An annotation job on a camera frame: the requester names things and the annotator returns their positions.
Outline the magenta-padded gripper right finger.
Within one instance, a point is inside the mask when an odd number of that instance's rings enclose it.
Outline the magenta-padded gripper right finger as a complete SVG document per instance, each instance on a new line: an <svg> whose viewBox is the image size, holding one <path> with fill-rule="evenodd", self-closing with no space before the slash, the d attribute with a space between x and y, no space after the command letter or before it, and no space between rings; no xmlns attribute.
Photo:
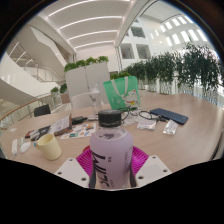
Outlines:
<svg viewBox="0 0 224 224"><path fill-rule="evenodd" d="M141 149L133 147L130 171L130 186L132 188L143 187L170 174L170 169L158 156L149 156Z"/></svg>

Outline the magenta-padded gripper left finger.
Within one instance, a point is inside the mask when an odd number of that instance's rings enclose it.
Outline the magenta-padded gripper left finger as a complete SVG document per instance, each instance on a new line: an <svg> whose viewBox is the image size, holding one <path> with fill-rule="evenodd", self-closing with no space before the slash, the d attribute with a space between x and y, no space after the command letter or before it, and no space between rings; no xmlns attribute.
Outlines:
<svg viewBox="0 0 224 224"><path fill-rule="evenodd" d="M68 158L55 174L81 187L94 188L96 173L90 147L87 146L77 158Z"/></svg>

